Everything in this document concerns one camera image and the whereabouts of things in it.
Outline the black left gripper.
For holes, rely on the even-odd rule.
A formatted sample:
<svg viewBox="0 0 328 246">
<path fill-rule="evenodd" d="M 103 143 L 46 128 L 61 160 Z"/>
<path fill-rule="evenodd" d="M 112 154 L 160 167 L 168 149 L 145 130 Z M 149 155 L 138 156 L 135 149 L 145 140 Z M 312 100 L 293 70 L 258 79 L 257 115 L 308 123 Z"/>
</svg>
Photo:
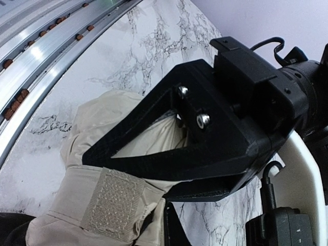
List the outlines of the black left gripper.
<svg viewBox="0 0 328 246">
<path fill-rule="evenodd" d="M 250 116 L 269 133 L 289 133 L 297 123 L 288 79 L 232 37 L 210 41 L 217 50 L 214 74 L 235 114 Z"/>
</svg>

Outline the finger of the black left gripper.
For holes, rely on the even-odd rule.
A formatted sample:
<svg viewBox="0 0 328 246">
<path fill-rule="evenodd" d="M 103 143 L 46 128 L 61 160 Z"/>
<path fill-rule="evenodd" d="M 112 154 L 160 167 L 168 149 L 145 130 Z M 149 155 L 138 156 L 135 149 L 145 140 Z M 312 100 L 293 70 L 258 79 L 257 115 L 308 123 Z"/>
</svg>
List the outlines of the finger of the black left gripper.
<svg viewBox="0 0 328 246">
<path fill-rule="evenodd" d="M 199 179 L 175 185 L 164 198 L 170 202 L 214 202 L 235 192 L 243 174 Z"/>
<path fill-rule="evenodd" d="M 171 113 L 180 116 L 174 146 L 153 154 L 128 150 Z M 214 69 L 199 59 L 175 66 L 82 162 L 140 178 L 235 185 L 261 169 L 284 140 L 250 116 L 239 118 L 219 92 Z"/>
</svg>

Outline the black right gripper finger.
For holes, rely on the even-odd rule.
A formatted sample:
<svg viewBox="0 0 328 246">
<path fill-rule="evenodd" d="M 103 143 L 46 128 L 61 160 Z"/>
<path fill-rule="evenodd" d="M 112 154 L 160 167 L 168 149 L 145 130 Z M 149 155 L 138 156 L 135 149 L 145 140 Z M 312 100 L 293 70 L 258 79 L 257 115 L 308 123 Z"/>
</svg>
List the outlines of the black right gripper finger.
<svg viewBox="0 0 328 246">
<path fill-rule="evenodd" d="M 174 205 L 167 202 L 163 213 L 165 246 L 191 246 Z"/>
</svg>

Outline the beige folding umbrella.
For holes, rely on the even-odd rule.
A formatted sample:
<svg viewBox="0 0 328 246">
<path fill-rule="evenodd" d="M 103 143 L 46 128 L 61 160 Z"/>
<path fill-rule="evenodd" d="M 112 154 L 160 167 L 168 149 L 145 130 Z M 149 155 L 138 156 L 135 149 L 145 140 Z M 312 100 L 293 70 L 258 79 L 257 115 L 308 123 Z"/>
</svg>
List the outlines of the beige folding umbrella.
<svg viewBox="0 0 328 246">
<path fill-rule="evenodd" d="M 1 245 L 164 245 L 173 183 L 82 162 L 141 100 L 109 91 L 77 109 L 65 140 L 25 134 L 1 171 Z"/>
</svg>

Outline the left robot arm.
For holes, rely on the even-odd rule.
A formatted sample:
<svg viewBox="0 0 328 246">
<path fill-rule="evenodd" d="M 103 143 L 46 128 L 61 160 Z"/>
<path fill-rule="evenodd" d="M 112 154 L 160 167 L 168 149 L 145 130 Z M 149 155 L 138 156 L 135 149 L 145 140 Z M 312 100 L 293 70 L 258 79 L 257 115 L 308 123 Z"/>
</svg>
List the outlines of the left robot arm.
<svg viewBox="0 0 328 246">
<path fill-rule="evenodd" d="M 308 60 L 297 47 L 276 69 L 236 39 L 211 40 L 214 64 L 175 66 L 153 90 L 82 157 L 84 165 L 155 180 L 176 181 L 166 199 L 219 201 L 243 188 L 296 131 L 327 187 L 327 53 Z M 187 128 L 186 147 L 137 157 L 116 154 L 165 114 Z"/>
</svg>

